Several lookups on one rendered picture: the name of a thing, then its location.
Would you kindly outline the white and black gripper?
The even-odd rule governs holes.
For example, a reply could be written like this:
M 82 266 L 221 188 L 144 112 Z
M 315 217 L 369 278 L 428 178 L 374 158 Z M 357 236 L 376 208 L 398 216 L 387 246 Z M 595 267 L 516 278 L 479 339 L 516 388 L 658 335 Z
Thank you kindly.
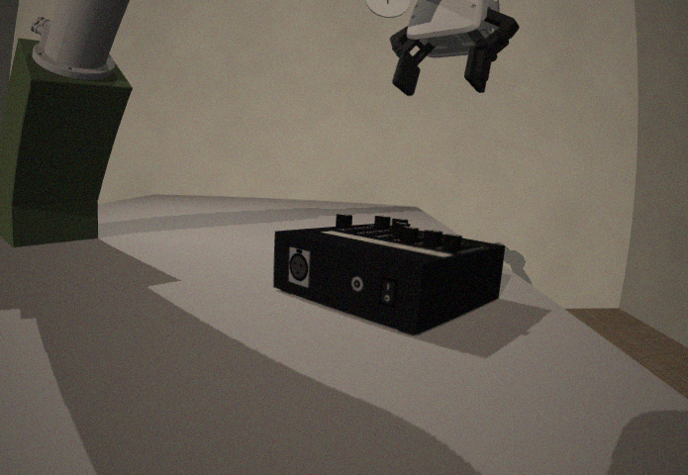
M 464 78 L 484 93 L 491 62 L 520 28 L 499 12 L 499 0 L 418 0 L 409 25 L 390 38 L 399 57 L 392 83 L 413 96 L 426 56 L 468 55 Z M 414 47 L 419 50 L 411 56 Z

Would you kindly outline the black lighting desk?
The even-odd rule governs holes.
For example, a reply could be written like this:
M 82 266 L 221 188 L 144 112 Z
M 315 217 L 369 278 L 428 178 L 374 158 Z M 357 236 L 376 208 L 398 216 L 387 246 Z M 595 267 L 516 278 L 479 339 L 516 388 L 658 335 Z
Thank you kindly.
M 273 287 L 410 335 L 499 298 L 505 245 L 390 221 L 275 232 Z

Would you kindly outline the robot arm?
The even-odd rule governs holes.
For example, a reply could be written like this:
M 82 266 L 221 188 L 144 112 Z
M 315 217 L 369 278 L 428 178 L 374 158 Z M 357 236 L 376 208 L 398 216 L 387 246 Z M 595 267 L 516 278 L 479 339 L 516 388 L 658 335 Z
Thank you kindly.
M 34 61 L 52 73 L 69 78 L 109 77 L 114 72 L 115 61 L 108 54 L 129 2 L 58 0 L 52 21 L 38 17 L 31 25 L 31 31 L 41 35 L 33 49 Z

